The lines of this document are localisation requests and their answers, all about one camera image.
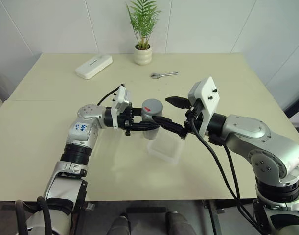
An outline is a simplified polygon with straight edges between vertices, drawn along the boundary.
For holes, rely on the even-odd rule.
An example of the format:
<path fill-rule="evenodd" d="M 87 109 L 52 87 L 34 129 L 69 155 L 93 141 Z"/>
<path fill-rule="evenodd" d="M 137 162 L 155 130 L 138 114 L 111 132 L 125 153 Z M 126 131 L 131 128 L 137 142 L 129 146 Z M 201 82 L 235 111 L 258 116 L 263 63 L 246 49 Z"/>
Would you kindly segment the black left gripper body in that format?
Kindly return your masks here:
<path fill-rule="evenodd" d="M 131 135 L 129 127 L 134 123 L 132 108 L 132 104 L 130 103 L 125 110 L 117 116 L 118 127 L 125 131 L 125 136 Z"/>

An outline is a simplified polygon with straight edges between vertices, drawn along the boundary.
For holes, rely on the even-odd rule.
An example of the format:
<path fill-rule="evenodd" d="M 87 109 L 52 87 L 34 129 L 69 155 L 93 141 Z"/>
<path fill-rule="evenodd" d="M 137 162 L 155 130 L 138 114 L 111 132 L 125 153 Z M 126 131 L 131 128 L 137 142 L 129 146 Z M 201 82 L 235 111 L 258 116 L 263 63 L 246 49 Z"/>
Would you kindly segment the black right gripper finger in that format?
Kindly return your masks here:
<path fill-rule="evenodd" d="M 184 97 L 171 96 L 165 98 L 165 101 L 180 109 L 189 109 L 189 100 Z"/>
<path fill-rule="evenodd" d="M 156 122 L 163 129 L 177 134 L 183 140 L 186 138 L 188 132 L 180 124 L 173 122 L 171 119 L 162 116 L 152 116 L 154 122 Z"/>

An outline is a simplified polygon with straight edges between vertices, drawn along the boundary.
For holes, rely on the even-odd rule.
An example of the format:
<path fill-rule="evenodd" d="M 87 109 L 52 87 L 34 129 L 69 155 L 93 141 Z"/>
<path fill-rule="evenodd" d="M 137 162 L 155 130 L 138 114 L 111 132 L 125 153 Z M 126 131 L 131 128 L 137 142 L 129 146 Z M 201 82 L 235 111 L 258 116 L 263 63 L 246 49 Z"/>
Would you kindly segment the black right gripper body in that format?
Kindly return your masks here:
<path fill-rule="evenodd" d="M 195 103 L 195 106 L 190 106 L 186 111 L 186 121 L 184 122 L 184 126 L 191 133 L 193 133 L 193 130 L 191 128 L 191 118 L 194 118 L 194 124 L 197 131 L 199 131 L 201 128 L 204 119 L 204 115 L 202 113 L 203 108 L 204 106 L 202 103 Z"/>

